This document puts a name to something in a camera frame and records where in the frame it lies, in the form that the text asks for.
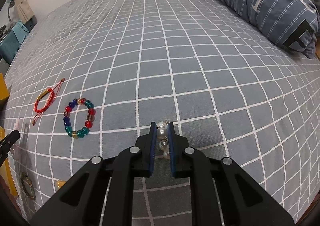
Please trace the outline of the red string bracelet gold tube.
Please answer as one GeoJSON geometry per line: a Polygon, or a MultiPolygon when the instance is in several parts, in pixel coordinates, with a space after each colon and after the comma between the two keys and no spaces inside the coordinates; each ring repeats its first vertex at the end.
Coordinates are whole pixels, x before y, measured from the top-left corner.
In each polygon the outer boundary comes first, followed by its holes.
{"type": "Polygon", "coordinates": [[[38,119],[40,117],[42,117],[42,115],[44,114],[44,112],[53,104],[53,102],[55,101],[56,97],[58,96],[61,87],[63,85],[63,83],[65,82],[65,78],[62,78],[60,80],[60,82],[58,82],[54,87],[51,88],[47,88],[45,89],[37,98],[36,101],[34,103],[34,117],[32,119],[31,124],[33,126],[36,125],[36,122],[38,121],[38,119]],[[44,103],[43,106],[39,106],[39,103],[41,102],[41,100],[45,98],[46,101],[44,103]]]}

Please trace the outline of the white cardboard storage box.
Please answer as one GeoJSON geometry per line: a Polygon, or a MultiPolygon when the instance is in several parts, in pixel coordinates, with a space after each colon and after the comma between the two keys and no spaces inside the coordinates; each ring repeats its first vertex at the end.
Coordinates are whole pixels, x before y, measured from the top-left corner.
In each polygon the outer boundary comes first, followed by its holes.
{"type": "MultiPolygon", "coordinates": [[[[5,84],[4,76],[0,73],[0,100],[1,100],[1,140],[8,134],[4,129],[4,108],[10,94],[5,84]]],[[[14,198],[18,197],[18,193],[14,184],[14,180],[11,174],[8,158],[4,161],[1,166],[1,176],[3,177],[5,183],[9,187],[10,193],[14,198]]]]}

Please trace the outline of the grey checked bed sheet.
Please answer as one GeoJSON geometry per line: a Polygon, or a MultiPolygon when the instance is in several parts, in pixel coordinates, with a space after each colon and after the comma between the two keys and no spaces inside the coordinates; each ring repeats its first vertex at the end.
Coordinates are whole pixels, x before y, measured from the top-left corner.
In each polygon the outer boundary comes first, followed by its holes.
{"type": "Polygon", "coordinates": [[[72,0],[33,28],[5,83],[26,218],[90,158],[161,121],[231,157],[295,221],[319,192],[319,60],[280,50],[218,0],[72,0]],[[62,78],[33,126],[36,98],[62,78]]]}

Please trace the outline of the teal suitcase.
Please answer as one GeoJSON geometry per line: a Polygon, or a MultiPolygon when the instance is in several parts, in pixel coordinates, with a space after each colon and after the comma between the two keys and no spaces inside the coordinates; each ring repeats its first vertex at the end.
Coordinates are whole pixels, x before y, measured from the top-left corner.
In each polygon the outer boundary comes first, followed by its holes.
{"type": "Polygon", "coordinates": [[[9,65],[13,62],[18,50],[29,35],[29,30],[21,20],[12,26],[11,30],[1,38],[1,58],[9,65]]]}

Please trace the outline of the blue desk lamp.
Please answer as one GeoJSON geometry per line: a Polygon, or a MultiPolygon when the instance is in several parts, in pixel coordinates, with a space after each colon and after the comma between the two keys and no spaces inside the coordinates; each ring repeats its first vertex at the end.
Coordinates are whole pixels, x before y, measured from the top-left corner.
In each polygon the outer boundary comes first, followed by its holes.
{"type": "Polygon", "coordinates": [[[8,3],[8,20],[11,23],[12,22],[11,14],[14,13],[15,0],[7,0],[7,3],[8,3]]]}

